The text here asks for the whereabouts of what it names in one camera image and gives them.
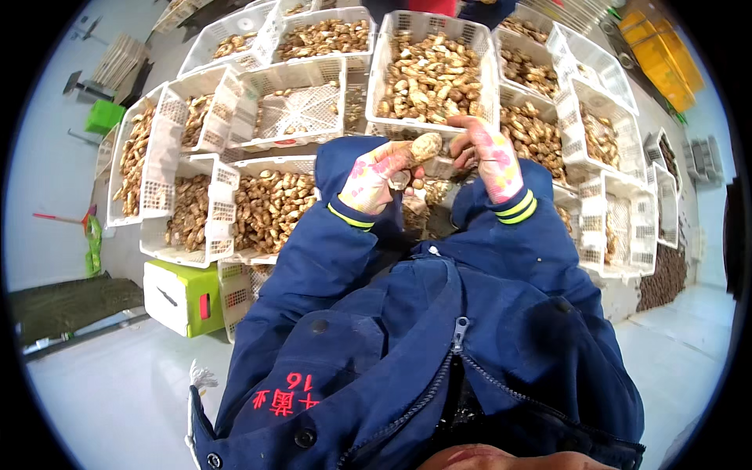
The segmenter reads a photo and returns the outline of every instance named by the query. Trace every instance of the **jacket button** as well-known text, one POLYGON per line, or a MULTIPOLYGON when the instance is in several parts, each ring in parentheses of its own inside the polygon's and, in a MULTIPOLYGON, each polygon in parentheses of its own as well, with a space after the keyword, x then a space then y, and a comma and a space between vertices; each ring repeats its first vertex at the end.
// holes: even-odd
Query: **jacket button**
POLYGON ((311 322, 311 329, 314 330, 314 333, 316 333, 317 335, 325 332, 328 326, 329 322, 321 318, 319 320, 314 320, 311 322))
POLYGON ((206 457, 206 462, 214 470, 218 470, 219 468, 222 468, 222 459, 220 458, 220 456, 216 455, 214 452, 210 453, 206 457))
POLYGON ((572 308, 572 306, 567 302, 566 300, 559 300, 556 303, 556 308, 564 312, 565 314, 569 312, 569 309, 572 308))
POLYGON ((316 444, 316 433, 311 429, 300 429, 295 433, 295 443, 298 447, 308 449, 316 444))

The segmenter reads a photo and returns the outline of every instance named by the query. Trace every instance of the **jacket cuff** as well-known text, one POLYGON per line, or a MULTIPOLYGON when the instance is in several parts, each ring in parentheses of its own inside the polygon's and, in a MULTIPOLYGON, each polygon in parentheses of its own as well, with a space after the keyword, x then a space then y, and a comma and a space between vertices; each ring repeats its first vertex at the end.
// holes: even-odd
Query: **jacket cuff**
POLYGON ((538 200, 527 186, 512 198, 501 204, 491 205, 489 209, 499 218, 499 222, 507 225, 520 223, 529 218, 538 207, 538 200))
POLYGON ((332 200, 329 201, 327 207, 332 214, 344 220, 350 226, 355 227, 356 229, 361 229, 364 232, 369 232, 371 230, 376 223, 376 218, 378 217, 378 215, 358 212, 345 205, 345 203, 339 200, 339 194, 335 194, 334 197, 332 197, 332 200))

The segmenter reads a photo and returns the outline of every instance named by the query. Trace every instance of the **yellow plastic crate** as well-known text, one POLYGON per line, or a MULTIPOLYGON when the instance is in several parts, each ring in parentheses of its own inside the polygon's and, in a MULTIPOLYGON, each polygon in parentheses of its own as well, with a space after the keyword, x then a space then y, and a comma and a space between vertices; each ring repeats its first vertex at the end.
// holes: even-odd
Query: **yellow plastic crate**
POLYGON ((663 42, 669 48, 669 52, 674 57, 676 64, 679 66, 684 79, 687 81, 693 93, 697 93, 705 88, 705 82, 702 79, 700 70, 695 65, 695 61, 690 55, 690 51, 684 45, 684 42, 676 34, 671 23, 667 20, 660 20, 657 24, 658 34, 663 42))
POLYGON ((627 15, 619 25, 642 71, 677 112, 695 105, 695 96, 653 24, 642 13, 627 15))

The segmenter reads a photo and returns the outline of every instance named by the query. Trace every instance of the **zipper pull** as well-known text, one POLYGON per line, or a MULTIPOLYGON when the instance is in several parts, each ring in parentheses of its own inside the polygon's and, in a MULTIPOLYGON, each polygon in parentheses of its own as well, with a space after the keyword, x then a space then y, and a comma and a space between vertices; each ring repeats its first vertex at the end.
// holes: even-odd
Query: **zipper pull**
POLYGON ((470 325, 470 320, 467 317, 459 317, 454 322, 454 335, 452 336, 452 353, 459 353, 462 351, 462 340, 465 339, 465 330, 470 325))

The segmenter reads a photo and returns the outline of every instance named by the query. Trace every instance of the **pink floral glove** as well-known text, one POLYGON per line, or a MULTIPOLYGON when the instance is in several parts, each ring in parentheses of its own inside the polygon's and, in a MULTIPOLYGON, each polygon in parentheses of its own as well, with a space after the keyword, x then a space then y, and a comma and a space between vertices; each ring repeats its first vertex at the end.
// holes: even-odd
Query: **pink floral glove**
POLYGON ((387 180, 412 157, 412 142, 387 142, 355 160, 339 200, 364 214, 381 214, 392 201, 387 180))
POLYGON ((484 119, 471 116, 450 117, 447 125, 468 130, 449 144, 452 157, 456 157, 454 167, 468 168, 478 162, 478 173, 493 204, 512 199, 522 189, 522 173, 514 147, 498 129, 493 129, 484 119))

